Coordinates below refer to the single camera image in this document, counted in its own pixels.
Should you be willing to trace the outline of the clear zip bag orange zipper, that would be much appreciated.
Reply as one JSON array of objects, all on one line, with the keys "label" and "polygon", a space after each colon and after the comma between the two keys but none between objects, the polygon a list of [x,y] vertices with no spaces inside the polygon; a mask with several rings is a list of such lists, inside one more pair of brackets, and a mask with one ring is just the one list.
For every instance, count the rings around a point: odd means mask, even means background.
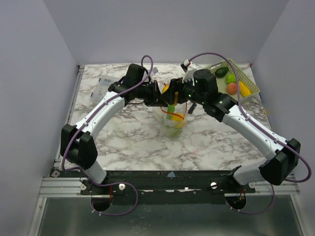
[{"label": "clear zip bag orange zipper", "polygon": [[187,124],[188,103],[179,103],[179,91],[168,92],[167,95],[174,95],[174,103],[167,104],[167,107],[153,107],[152,112],[164,134],[175,138]]}]

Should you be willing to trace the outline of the yellow toy pear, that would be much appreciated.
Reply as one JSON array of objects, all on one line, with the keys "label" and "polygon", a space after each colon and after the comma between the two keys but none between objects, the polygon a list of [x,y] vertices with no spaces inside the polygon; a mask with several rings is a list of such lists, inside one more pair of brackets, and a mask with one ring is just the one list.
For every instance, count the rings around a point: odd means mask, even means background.
[{"label": "yellow toy pear", "polygon": [[178,128],[183,128],[186,125],[185,116],[182,113],[173,114],[171,121],[173,121],[174,126]]}]

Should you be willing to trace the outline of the green toy cabbage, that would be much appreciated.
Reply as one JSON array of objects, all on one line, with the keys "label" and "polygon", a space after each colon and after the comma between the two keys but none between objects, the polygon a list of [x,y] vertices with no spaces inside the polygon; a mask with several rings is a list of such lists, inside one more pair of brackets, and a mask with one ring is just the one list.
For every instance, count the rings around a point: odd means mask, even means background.
[{"label": "green toy cabbage", "polygon": [[176,136],[181,134],[182,130],[183,130],[182,128],[178,128],[175,126],[165,126],[164,127],[165,135],[168,137],[176,137]]}]

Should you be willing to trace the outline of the orange toy peach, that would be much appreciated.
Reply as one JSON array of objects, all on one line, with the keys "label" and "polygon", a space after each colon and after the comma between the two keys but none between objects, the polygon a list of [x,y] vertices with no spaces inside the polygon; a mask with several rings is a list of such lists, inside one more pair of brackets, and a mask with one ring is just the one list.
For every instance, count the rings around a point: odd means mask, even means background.
[{"label": "orange toy peach", "polygon": [[226,87],[226,92],[230,95],[233,95],[237,92],[238,88],[237,85],[235,83],[230,83],[227,85]]}]

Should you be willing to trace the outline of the yellow toy mango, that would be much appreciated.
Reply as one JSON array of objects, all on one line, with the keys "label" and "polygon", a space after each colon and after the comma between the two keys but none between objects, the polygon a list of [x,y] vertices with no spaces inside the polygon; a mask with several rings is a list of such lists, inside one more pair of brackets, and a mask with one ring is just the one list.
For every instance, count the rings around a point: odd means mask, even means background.
[{"label": "yellow toy mango", "polygon": [[248,97],[252,95],[251,90],[242,81],[239,82],[239,89],[240,89],[240,94],[243,97]]}]

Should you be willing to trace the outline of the yellow toy lemon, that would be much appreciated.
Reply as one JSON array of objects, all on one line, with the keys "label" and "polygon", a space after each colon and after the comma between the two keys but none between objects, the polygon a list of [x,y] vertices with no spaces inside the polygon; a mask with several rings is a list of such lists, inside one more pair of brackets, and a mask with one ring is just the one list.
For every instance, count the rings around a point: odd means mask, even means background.
[{"label": "yellow toy lemon", "polygon": [[165,85],[162,89],[162,93],[165,93],[169,88],[169,85]]}]

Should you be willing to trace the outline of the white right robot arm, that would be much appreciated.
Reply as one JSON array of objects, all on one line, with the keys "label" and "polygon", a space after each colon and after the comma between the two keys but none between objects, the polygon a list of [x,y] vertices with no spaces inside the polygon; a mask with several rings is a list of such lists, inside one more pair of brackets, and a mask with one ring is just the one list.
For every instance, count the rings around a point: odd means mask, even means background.
[{"label": "white right robot arm", "polygon": [[300,143],[273,133],[246,112],[241,112],[238,101],[219,92],[215,75],[207,69],[196,70],[192,81],[171,79],[160,98],[169,105],[187,101],[201,105],[206,114],[235,129],[264,155],[266,161],[238,166],[230,172],[226,186],[233,193],[250,182],[281,185],[298,164]]}]

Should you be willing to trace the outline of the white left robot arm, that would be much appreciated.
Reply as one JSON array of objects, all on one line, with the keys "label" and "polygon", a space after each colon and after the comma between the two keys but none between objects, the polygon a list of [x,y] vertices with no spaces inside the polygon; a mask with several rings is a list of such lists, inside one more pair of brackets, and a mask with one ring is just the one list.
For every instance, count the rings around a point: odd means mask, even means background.
[{"label": "white left robot arm", "polygon": [[75,125],[66,124],[61,132],[60,155],[80,168],[92,181],[98,194],[109,189],[107,172],[97,161],[95,140],[108,121],[130,101],[142,99],[146,106],[166,106],[159,100],[161,92],[156,80],[149,79],[145,67],[131,64],[119,81],[112,83],[96,107]]}]

